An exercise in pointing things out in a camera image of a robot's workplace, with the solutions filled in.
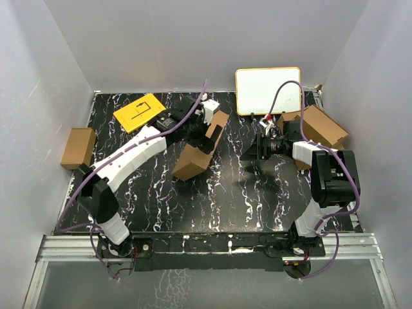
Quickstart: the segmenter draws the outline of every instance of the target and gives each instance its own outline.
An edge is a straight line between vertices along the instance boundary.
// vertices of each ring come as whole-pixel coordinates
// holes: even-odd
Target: white arm segment
[[[120,158],[105,166],[97,173],[102,179],[105,177],[108,178],[108,185],[113,192],[116,192],[119,185],[144,162],[167,148],[166,139],[164,137],[158,137],[127,151],[127,149],[130,148],[133,144],[137,145],[142,139],[159,133],[160,132],[154,127],[144,126],[135,137],[133,137],[120,149],[118,149],[102,161],[99,161],[93,165],[97,168],[118,153],[124,153]],[[104,231],[106,237],[116,245],[121,244],[130,234],[129,229],[125,226],[122,218],[117,212],[107,222],[97,223]]]
[[[323,150],[318,148],[316,145],[309,144],[308,142],[296,142],[293,147],[293,158],[310,166],[312,166],[312,153],[314,151]],[[319,204],[314,201],[314,199],[311,199],[302,216],[295,220],[297,234],[303,237],[316,237],[316,233],[319,231],[314,230],[314,228],[319,220],[327,214],[337,212],[339,209],[341,209],[339,206],[320,208]],[[323,221],[322,225],[319,227],[319,230],[326,225],[328,220],[329,219]]]
[[[211,124],[212,117],[220,108],[220,104],[214,100],[207,100],[203,101],[203,108],[205,113],[205,120],[203,121],[205,124]]]
[[[161,153],[167,148],[165,137],[158,137],[154,140],[150,140],[146,143],[137,145],[139,141],[143,140],[144,138],[159,133],[159,130],[155,129],[154,127],[144,126],[135,137],[133,137],[117,151],[115,151],[102,161],[93,164],[94,167],[99,167],[118,153],[124,153],[120,158],[105,166],[97,173],[101,179],[105,177],[108,178],[108,185],[113,192],[116,192],[120,184],[127,177],[129,177],[131,173],[137,170],[144,162],[146,162],[152,156]],[[133,144],[136,144],[137,146],[129,151],[126,151],[126,149],[131,147]]]
[[[315,230],[314,228],[319,220],[322,220],[323,216],[333,214],[340,209],[339,206],[320,208],[319,204],[311,199],[302,216],[295,220],[297,234],[303,237],[316,237],[316,233],[323,229],[330,218],[323,221],[319,230]]]

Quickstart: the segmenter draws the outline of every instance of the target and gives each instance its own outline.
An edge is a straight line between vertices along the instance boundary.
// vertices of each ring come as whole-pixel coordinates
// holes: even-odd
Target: black bracket
[[[355,155],[353,151],[338,151],[337,156],[348,169],[356,188],[361,193]],[[314,200],[321,208],[338,204],[347,206],[355,199],[355,193],[349,180],[343,173],[336,159],[326,151],[314,151],[312,153],[312,179],[310,190]]]

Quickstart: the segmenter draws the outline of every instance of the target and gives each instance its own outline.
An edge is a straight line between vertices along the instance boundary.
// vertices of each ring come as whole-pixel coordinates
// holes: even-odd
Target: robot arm
[[[265,125],[269,126],[270,121],[266,121]],[[313,143],[302,141],[298,120],[285,122],[283,132],[284,136],[281,137],[271,137],[268,132],[257,134],[249,149],[241,155],[241,160],[267,160],[271,155],[277,154],[287,155],[311,167],[312,199],[302,216],[295,220],[295,225],[300,237],[314,238],[317,236],[315,226],[319,220],[348,206],[355,199],[355,194],[336,159]],[[353,151],[334,151],[345,164],[360,193]]]
[[[160,135],[176,127],[194,102],[194,99],[184,97],[178,109],[169,109],[155,116],[135,137],[113,154],[91,167],[82,164],[77,170],[85,179],[92,170],[105,165],[83,188],[77,201],[91,214],[119,256],[128,253],[130,244],[130,231],[118,213],[119,206],[114,195],[120,184],[148,159],[174,143],[184,141],[204,153],[210,153],[214,149],[222,127],[216,126],[210,138],[205,136],[213,114],[220,108],[219,103],[213,100],[204,100],[199,104],[196,111],[171,134],[140,143],[150,136]]]

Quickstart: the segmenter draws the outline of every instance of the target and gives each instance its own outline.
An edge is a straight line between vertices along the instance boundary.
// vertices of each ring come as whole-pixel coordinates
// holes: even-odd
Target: cable
[[[116,272],[116,276],[117,275],[119,275],[119,273],[122,271],[122,270],[134,270],[134,268],[132,268],[132,267],[129,267],[129,268],[121,268],[121,269],[119,269],[117,272]]]
[[[144,138],[143,140],[140,140],[137,144],[133,144],[131,146],[129,146],[128,148],[125,149],[124,153],[130,151],[131,149],[137,147],[137,145],[140,145],[144,142],[148,142],[152,139],[158,138],[158,137],[163,137],[165,135],[171,134],[173,132],[175,132],[187,119],[189,119],[189,117],[193,114],[193,112],[196,110],[196,108],[198,107],[202,96],[205,94],[206,91],[206,87],[207,87],[207,80],[205,80],[205,82],[203,83],[203,86],[201,88],[200,94],[198,96],[198,98],[196,99],[196,102],[193,104],[192,108],[187,112],[187,114],[182,118],[181,121],[179,121],[179,123],[177,123],[173,128],[171,128],[170,130],[167,130],[163,133],[157,134],[157,135],[153,135],[150,136],[148,138]],[[99,166],[98,168],[94,169],[84,180],[83,182],[79,185],[79,187],[76,189],[76,191],[73,193],[73,195],[71,196],[71,198],[68,200],[66,206],[64,207],[62,214],[57,222],[57,226],[56,229],[58,232],[62,233],[62,232],[69,232],[71,230],[75,230],[78,229],[80,227],[87,227],[91,225],[90,228],[90,242],[91,242],[91,246],[93,248],[93,251],[95,252],[96,258],[102,263],[103,267],[106,269],[106,271],[110,274],[110,276],[113,279],[116,280],[120,280],[120,278],[117,276],[117,274],[114,274],[110,268],[106,265],[106,263],[103,261],[102,257],[100,256],[100,254],[97,252],[95,243],[93,241],[93,231],[95,229],[98,228],[97,224],[93,224],[93,223],[82,223],[82,224],[78,224],[78,225],[74,225],[72,227],[68,227],[65,229],[61,229],[60,225],[63,221],[63,219],[66,217],[67,212],[69,210],[69,208],[73,205],[74,201],[76,200],[77,196],[80,194],[81,190],[84,188],[84,186],[101,170],[103,169],[105,166],[109,165],[111,162],[115,161],[116,159],[120,158],[124,153],[118,153],[116,154],[114,157],[110,158],[108,161],[104,162],[101,166]]]
[[[201,88],[200,94],[198,96],[198,98],[196,99],[196,102],[193,104],[192,108],[187,112],[187,114],[182,118],[181,121],[179,121],[178,124],[176,124],[173,128],[163,132],[163,133],[159,133],[147,138],[144,138],[143,140],[140,140],[137,144],[133,144],[131,146],[129,146],[128,148],[125,149],[124,153],[132,150],[133,148],[137,147],[137,145],[140,145],[144,142],[148,142],[152,139],[158,138],[158,137],[163,137],[166,136],[168,134],[171,134],[173,132],[175,132],[187,119],[189,119],[189,117],[193,114],[193,112],[196,110],[196,108],[198,107],[200,101],[201,101],[201,97],[205,94],[206,91],[206,87],[207,87],[207,80],[205,80],[205,82],[203,83],[203,86]],[[101,170],[103,169],[105,166],[109,165],[111,162],[115,161],[116,159],[120,158],[124,153],[118,153],[116,154],[114,157],[110,158],[110,160],[104,162],[101,166],[99,166],[98,168],[94,169],[84,180],[83,182],[79,185],[79,187],[76,189],[76,191],[73,193],[73,195],[71,196],[71,198],[68,200],[66,206],[64,207],[62,214],[60,215],[60,218],[57,222],[57,232],[59,233],[63,233],[63,232],[69,232],[71,230],[75,230],[78,229],[80,227],[85,227],[90,225],[89,223],[83,223],[83,224],[79,224],[79,225],[74,225],[72,227],[67,227],[65,229],[61,229],[61,223],[63,221],[63,219],[66,217],[67,212],[69,211],[69,208],[73,205],[74,201],[76,200],[77,196],[80,194],[81,190],[83,190],[84,186]]]
[[[304,132],[303,132],[303,113],[304,113],[304,106],[305,106],[305,97],[304,97],[304,90],[303,90],[303,87],[302,87],[301,83],[299,83],[299,82],[297,82],[297,81],[295,81],[295,80],[288,80],[288,81],[284,82],[282,85],[280,85],[280,87],[279,87],[279,88],[277,89],[277,91],[276,91],[275,98],[273,99],[273,103],[272,103],[272,106],[270,107],[270,110],[269,110],[269,113],[268,113],[268,114],[269,114],[269,115],[272,114],[272,110],[273,110],[273,108],[274,108],[274,106],[275,106],[275,103],[276,103],[276,100],[277,100],[277,96],[279,95],[279,92],[280,92],[280,90],[282,89],[282,87],[283,87],[284,85],[286,85],[286,84],[289,84],[289,83],[297,84],[297,85],[299,86],[300,90],[302,91],[302,107],[301,107],[300,131],[301,131],[301,135],[302,135],[303,140],[304,140],[305,142],[308,142],[308,143],[310,143],[310,144],[312,144],[312,145],[317,146],[318,148],[321,148],[321,149],[324,149],[324,150],[328,151],[328,152],[337,160],[337,163],[339,164],[339,166],[340,166],[341,169],[343,170],[343,173],[344,173],[345,176],[347,177],[350,185],[352,186],[353,193],[355,194],[355,201],[356,201],[356,202],[355,202],[354,208],[353,208],[351,211],[335,212],[335,213],[333,213],[333,214],[327,214],[327,215],[323,216],[322,219],[320,219],[319,222],[315,225],[315,232],[316,232],[316,231],[319,229],[319,227],[322,225],[322,223],[324,222],[324,220],[326,220],[326,219],[328,219],[328,218],[331,218],[331,217],[347,216],[347,215],[349,215],[349,214],[353,214],[354,212],[356,212],[357,209],[359,208],[359,203],[360,203],[361,199],[360,199],[360,197],[359,197],[359,192],[358,192],[358,189],[357,189],[357,187],[356,187],[355,182],[353,181],[352,177],[350,176],[350,173],[349,173],[348,169],[346,168],[346,166],[343,164],[342,160],[337,156],[337,153],[336,153],[335,151],[333,151],[332,149],[330,149],[329,147],[323,146],[323,145],[321,145],[321,144],[316,144],[316,143],[310,141],[310,140],[306,137],[306,135],[304,134]],[[326,232],[326,233],[324,233],[324,234],[318,234],[318,233],[316,232],[316,234],[317,234],[319,237],[321,237],[321,238],[329,235],[330,233],[335,233],[335,235],[336,235],[336,249],[335,249],[335,253],[334,253],[332,259],[330,260],[330,262],[329,262],[324,268],[322,268],[322,269],[314,272],[313,274],[309,274],[309,275],[307,275],[307,276],[304,276],[302,279],[311,278],[311,277],[314,277],[314,276],[316,276],[316,275],[319,275],[319,274],[323,273],[325,270],[327,270],[329,267],[331,267],[331,265],[332,265],[333,262],[335,261],[336,256],[337,256],[337,253],[338,253],[338,250],[339,250],[339,236],[338,236],[337,231],[336,231],[336,230],[329,230],[328,232]]]

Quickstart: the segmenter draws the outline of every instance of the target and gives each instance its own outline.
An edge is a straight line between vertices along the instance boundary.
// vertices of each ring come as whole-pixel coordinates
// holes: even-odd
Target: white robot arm
[[[173,130],[178,122],[183,121],[193,104],[194,99],[184,97],[178,109],[170,109],[155,116],[135,137],[107,158],[91,167],[83,164],[78,168],[77,172],[83,179],[92,170],[98,169],[96,175],[81,191],[77,201],[88,210],[105,236],[118,247],[116,250],[120,254],[123,251],[123,242],[130,236],[129,229],[118,213],[118,203],[114,196],[120,184],[148,159],[175,142],[185,141],[204,153],[210,153],[214,149],[222,127],[216,126],[210,138],[205,134],[213,115],[220,108],[216,101],[204,100],[178,129]],[[162,132],[170,130],[173,131],[171,134],[161,136]],[[152,136],[158,137],[142,142]]]

